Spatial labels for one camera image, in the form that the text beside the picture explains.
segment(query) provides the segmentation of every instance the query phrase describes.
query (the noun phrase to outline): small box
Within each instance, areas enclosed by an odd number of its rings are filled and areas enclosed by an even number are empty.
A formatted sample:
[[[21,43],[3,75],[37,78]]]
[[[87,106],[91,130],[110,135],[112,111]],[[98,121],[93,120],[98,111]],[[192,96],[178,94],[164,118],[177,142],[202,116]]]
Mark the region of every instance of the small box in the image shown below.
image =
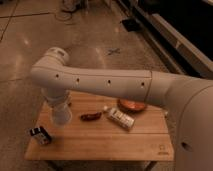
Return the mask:
[[[30,135],[34,137],[40,145],[47,145],[51,143],[52,141],[51,136],[47,133],[47,131],[42,126],[31,129]]]

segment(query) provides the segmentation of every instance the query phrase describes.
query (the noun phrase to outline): wooden table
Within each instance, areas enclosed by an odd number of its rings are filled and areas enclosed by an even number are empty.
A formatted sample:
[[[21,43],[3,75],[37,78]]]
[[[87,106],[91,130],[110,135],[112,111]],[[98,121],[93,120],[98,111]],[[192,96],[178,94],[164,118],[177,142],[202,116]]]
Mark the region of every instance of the wooden table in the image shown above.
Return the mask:
[[[101,111],[104,105],[116,106],[116,99],[78,92],[71,92],[71,99],[72,120],[63,127],[52,123],[51,109],[44,103],[36,126],[43,126],[53,137],[53,142],[40,146],[31,138],[25,159],[173,160],[173,147],[160,108],[148,106],[144,112],[132,114],[135,124],[128,132],[104,115],[91,122],[79,118],[81,114]]]

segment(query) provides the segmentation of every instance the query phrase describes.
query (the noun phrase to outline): sausage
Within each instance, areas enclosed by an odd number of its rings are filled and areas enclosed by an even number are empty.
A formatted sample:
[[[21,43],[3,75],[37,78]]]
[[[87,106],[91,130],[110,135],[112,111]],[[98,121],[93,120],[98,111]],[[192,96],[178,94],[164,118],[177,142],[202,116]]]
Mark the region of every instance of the sausage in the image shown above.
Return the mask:
[[[100,119],[102,112],[94,113],[94,114],[83,114],[81,115],[81,120],[83,121],[93,121]]]

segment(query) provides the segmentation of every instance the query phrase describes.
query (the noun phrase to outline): copper bowl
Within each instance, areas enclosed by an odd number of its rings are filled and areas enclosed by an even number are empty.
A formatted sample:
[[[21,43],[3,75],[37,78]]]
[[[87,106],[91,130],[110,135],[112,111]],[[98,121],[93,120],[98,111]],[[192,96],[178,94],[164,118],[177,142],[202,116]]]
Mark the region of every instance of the copper bowl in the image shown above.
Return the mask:
[[[147,104],[142,102],[118,99],[118,107],[126,113],[138,113],[146,109]]]

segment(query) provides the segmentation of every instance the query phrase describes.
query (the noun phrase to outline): floor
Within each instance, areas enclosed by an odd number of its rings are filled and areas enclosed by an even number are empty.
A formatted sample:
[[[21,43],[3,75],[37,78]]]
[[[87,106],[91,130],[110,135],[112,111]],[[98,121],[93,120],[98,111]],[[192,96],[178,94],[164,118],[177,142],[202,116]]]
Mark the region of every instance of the floor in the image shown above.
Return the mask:
[[[102,0],[90,0],[87,10],[72,16],[59,12],[60,0],[4,2],[0,5],[0,170],[52,170],[45,162],[23,158],[30,138],[28,131],[43,102],[40,88],[28,75],[48,48],[64,48],[73,67],[168,72],[143,38],[143,28],[137,33],[123,28],[120,21],[125,15],[114,1],[109,8]],[[120,53],[109,53],[116,49]],[[74,171],[139,171],[144,165],[96,161],[58,164]],[[159,163],[153,171],[170,171],[171,167],[172,163]]]

